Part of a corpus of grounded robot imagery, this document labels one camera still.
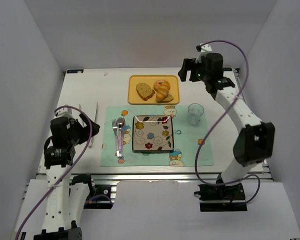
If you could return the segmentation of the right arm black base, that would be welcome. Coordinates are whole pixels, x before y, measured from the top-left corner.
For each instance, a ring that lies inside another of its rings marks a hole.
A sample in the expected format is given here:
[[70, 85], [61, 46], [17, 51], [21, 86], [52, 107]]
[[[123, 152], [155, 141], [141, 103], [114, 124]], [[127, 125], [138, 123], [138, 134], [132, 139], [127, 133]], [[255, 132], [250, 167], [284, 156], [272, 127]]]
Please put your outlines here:
[[232, 186], [198, 185], [194, 196], [199, 198], [201, 212], [246, 212], [246, 195], [241, 183]]

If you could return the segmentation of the metal serving tongs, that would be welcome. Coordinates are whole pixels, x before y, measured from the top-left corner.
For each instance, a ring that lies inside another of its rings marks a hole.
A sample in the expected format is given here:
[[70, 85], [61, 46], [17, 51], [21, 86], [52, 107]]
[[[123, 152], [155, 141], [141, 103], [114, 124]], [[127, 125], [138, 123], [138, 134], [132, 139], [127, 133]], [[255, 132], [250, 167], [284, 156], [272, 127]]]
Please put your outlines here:
[[[99, 112], [99, 103], [96, 101], [95, 103], [92, 104], [81, 104], [79, 103], [79, 109], [83, 112], [86, 113], [88, 117], [94, 122], [97, 123], [97, 118], [98, 118], [98, 112]], [[85, 122], [79, 117], [79, 122], [82, 124], [83, 127], [86, 126]], [[94, 137], [91, 138], [90, 143], [89, 143], [89, 148], [92, 148], [94, 142]]]

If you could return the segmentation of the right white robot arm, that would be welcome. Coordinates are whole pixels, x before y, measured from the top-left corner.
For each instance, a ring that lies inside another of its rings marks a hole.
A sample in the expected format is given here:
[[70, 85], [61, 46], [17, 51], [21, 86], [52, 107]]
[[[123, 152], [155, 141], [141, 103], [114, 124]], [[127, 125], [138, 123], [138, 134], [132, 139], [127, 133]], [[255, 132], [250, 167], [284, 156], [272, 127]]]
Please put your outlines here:
[[238, 96], [235, 83], [224, 76], [221, 54], [201, 52], [197, 58], [185, 58], [178, 72], [182, 82], [186, 81], [188, 72], [191, 82], [204, 82], [206, 91], [224, 108], [238, 131], [234, 159], [220, 174], [223, 184], [236, 185], [253, 167], [272, 156], [275, 126], [263, 122]]

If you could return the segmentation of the large seeded bread slice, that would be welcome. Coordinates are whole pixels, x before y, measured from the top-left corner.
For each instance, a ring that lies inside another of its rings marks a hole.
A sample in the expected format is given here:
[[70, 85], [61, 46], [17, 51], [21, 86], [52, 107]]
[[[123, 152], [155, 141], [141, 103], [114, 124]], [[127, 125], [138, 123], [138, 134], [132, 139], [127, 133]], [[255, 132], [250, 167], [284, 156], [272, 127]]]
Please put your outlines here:
[[136, 91], [143, 101], [151, 99], [155, 95], [155, 91], [147, 83], [138, 83]]

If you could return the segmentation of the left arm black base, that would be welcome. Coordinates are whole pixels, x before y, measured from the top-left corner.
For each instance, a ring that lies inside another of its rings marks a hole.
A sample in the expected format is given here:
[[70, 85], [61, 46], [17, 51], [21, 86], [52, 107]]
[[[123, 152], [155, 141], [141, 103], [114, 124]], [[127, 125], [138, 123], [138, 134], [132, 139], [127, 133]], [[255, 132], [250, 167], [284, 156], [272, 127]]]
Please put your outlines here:
[[115, 203], [117, 184], [111, 180], [101, 179], [96, 175], [91, 177], [95, 191], [87, 197], [84, 209], [110, 210]]

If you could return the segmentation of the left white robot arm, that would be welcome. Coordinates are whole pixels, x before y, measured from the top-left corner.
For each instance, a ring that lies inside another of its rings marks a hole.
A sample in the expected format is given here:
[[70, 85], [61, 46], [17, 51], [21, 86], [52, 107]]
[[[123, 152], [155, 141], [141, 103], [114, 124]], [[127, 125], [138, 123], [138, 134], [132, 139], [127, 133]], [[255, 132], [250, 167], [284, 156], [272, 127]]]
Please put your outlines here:
[[86, 126], [70, 116], [59, 116], [50, 122], [51, 136], [46, 140], [44, 166], [47, 187], [45, 216], [41, 233], [35, 240], [81, 240], [80, 219], [85, 201], [96, 190], [89, 174], [80, 174], [71, 182], [75, 146], [88, 144], [100, 129], [83, 114], [79, 115]]

